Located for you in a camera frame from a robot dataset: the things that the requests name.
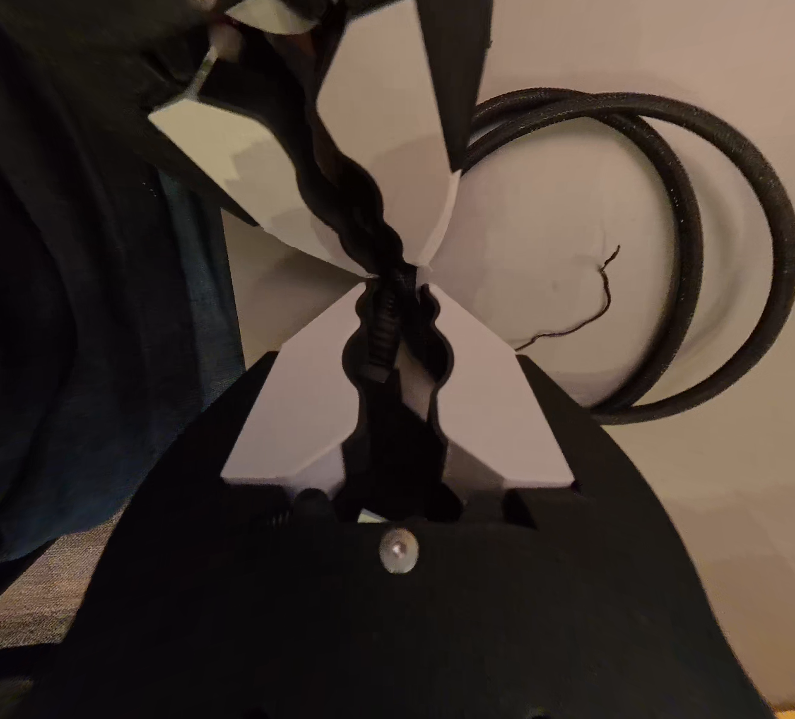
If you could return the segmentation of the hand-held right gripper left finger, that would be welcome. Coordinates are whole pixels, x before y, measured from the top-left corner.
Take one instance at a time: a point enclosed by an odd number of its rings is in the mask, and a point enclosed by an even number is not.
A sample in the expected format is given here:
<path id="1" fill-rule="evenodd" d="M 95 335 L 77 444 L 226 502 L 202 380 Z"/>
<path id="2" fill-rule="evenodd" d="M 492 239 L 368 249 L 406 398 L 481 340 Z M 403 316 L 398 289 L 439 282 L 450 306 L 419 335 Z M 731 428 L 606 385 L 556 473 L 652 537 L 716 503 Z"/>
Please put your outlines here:
<path id="1" fill-rule="evenodd" d="M 340 490 L 343 443 L 359 421 L 343 351 L 360 327 L 365 289 L 354 286 L 281 347 L 222 469 L 226 483 L 280 486 L 288 495 Z"/>

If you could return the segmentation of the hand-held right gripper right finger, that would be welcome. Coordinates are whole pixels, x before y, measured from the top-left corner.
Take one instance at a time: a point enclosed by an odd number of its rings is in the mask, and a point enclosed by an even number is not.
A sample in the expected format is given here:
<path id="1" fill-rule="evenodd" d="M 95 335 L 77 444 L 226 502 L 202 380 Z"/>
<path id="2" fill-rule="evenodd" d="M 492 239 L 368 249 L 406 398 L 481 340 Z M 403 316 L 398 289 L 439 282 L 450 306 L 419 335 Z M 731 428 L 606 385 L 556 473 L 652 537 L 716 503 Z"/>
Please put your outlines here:
<path id="1" fill-rule="evenodd" d="M 422 290 L 447 357 L 430 407 L 447 443 L 443 484 L 458 497 L 570 488 L 574 475 L 517 353 L 440 287 Z"/>

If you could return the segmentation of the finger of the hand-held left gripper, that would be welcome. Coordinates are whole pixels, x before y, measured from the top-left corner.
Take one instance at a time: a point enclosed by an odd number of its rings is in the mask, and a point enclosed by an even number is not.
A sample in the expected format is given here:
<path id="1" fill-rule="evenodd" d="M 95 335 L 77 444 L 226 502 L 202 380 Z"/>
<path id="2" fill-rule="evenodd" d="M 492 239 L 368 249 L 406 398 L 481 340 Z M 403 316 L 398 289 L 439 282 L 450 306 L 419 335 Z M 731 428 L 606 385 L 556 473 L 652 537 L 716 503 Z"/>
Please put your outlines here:
<path id="1" fill-rule="evenodd" d="M 217 19 L 189 84 L 149 121 L 267 233 L 389 279 L 398 272 L 398 234 L 385 221 L 382 193 L 317 108 L 348 19 L 343 0 L 302 34 Z"/>
<path id="2" fill-rule="evenodd" d="M 415 0 L 346 23 L 316 108 L 337 148 L 377 184 L 404 260 L 430 267 L 461 173 L 449 165 Z"/>

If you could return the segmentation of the black thread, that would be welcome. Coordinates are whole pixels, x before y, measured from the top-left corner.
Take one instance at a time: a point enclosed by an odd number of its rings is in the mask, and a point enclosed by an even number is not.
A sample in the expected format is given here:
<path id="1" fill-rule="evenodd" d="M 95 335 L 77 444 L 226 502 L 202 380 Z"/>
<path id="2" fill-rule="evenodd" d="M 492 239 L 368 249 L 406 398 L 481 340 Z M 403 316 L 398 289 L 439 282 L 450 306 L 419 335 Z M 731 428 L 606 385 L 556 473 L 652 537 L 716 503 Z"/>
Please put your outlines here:
<path id="1" fill-rule="evenodd" d="M 582 321 L 578 322 L 576 325 L 572 327 L 568 327 L 567 329 L 560 329 L 560 330 L 546 330 L 540 333 L 536 333 L 530 337 L 529 340 L 523 342 L 519 346 L 515 346 L 513 351 L 515 353 L 524 353 L 529 347 L 532 347 L 535 343 L 542 341 L 542 340 L 549 340 L 549 339 L 560 339 L 562 337 L 568 337 L 573 334 L 578 333 L 583 328 L 590 326 L 591 324 L 600 320 L 610 309 L 612 305 L 612 291 L 610 285 L 610 279 L 608 276 L 608 268 L 609 266 L 615 261 L 621 251 L 621 245 L 617 245 L 614 251 L 607 257 L 597 268 L 598 275 L 601 279 L 602 285 L 602 304 L 601 307 L 598 309 L 596 313 L 592 316 L 583 319 Z"/>

